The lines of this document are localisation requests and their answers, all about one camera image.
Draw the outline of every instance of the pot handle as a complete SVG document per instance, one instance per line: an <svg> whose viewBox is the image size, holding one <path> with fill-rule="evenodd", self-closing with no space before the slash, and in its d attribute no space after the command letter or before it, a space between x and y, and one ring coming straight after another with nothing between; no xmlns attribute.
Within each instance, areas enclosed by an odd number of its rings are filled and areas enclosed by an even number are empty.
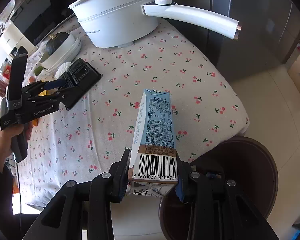
<svg viewBox="0 0 300 240"><path fill-rule="evenodd" d="M142 6L143 13L148 16L169 18L195 24L220 33L232 40L237 40L239 37L241 26L237 20L208 10L178 5L172 3L172 1L170 4L164 4L162 1L160 5L156 3L157 0L156 2L144 4Z"/></svg>

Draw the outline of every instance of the screw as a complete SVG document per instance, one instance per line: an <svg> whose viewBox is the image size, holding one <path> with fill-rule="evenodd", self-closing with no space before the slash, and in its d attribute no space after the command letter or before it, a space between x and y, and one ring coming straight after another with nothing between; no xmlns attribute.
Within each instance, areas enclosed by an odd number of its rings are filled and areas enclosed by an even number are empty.
<svg viewBox="0 0 300 240"><path fill-rule="evenodd" d="M190 173L190 176L191 176L192 178L194 178L194 179L197 179L197 178L200 177L200 173L194 171L194 172L191 172L191 173Z"/></svg>
<svg viewBox="0 0 300 240"><path fill-rule="evenodd" d="M104 173L102 173L102 177L103 177L104 179L108 179L108 178L111 177L111 173L110 173L110 172L104 172Z"/></svg>
<svg viewBox="0 0 300 240"><path fill-rule="evenodd" d="M66 184L67 187L73 187L74 185L75 185L74 180L70 180L70 181L68 181L67 184Z"/></svg>
<svg viewBox="0 0 300 240"><path fill-rule="evenodd" d="M230 187L234 187L235 186L235 181L233 179L228 179L227 180L227 184L230 186Z"/></svg>

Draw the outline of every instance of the table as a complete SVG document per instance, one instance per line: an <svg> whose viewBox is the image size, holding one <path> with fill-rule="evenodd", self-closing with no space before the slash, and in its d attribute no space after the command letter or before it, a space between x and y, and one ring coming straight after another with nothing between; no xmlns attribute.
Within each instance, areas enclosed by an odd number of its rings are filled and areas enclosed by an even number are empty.
<svg viewBox="0 0 300 240"><path fill-rule="evenodd" d="M120 161L131 147L143 89L168 91L176 133L176 150L191 162L221 141L242 134L247 113L212 63L166 20L125 48L96 48L76 17L56 32L71 31L82 48L77 58L103 77L71 109L40 118L32 131L28 157L19 164L21 193L44 207L68 180L92 180ZM42 55L38 50L30 64ZM40 75L42 80L52 76Z"/></svg>

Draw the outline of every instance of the white plate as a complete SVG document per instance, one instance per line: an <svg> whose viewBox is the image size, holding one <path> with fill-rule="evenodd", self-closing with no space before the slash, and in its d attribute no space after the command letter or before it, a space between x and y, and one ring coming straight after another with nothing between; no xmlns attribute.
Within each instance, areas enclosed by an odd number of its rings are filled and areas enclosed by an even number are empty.
<svg viewBox="0 0 300 240"><path fill-rule="evenodd" d="M45 61L41 62L41 65L46 69L53 67L72 48L75 42L75 37L70 33L60 47Z"/></svg>
<svg viewBox="0 0 300 240"><path fill-rule="evenodd" d="M72 61L75 58L75 56L78 55L80 48L81 48L81 41L80 38L78 37L74 42L74 44L71 46L71 48L67 51L67 53L65 53L63 57L61 57L60 60L58 60L58 62L55 63L55 65L47 69L46 73L51 74L57 71L57 69L60 67L62 63Z"/></svg>

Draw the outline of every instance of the black cable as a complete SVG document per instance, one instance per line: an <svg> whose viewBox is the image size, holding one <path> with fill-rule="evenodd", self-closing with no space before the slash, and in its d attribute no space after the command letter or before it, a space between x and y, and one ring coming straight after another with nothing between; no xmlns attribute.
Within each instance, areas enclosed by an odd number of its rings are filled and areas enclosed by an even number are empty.
<svg viewBox="0 0 300 240"><path fill-rule="evenodd" d="M18 184L19 184L19 197L20 197L19 227L20 227L20 236L22 237L22 229L21 229L21 185L20 185L19 169L18 169L18 163L17 162L16 162L16 166L17 166L17 176L18 176Z"/></svg>

